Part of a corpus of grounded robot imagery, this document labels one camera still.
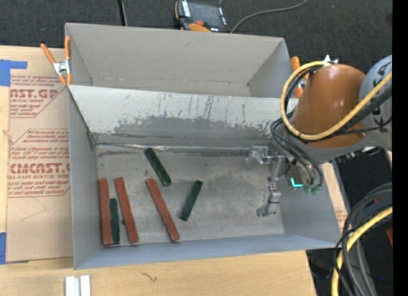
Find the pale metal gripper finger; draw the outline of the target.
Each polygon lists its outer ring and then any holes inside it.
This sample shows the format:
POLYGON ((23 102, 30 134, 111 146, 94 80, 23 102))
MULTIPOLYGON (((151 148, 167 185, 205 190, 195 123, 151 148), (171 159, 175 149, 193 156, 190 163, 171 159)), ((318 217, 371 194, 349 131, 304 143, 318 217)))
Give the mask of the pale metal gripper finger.
POLYGON ((245 158, 245 168, 253 170, 258 165, 270 164, 270 149, 268 146, 252 146, 249 147, 249 153, 245 158))
POLYGON ((280 199, 281 199, 281 190, 278 188, 276 182, 268 183, 265 188, 264 199, 261 207, 256 210, 258 217, 266 217, 271 214, 276 214, 280 199))

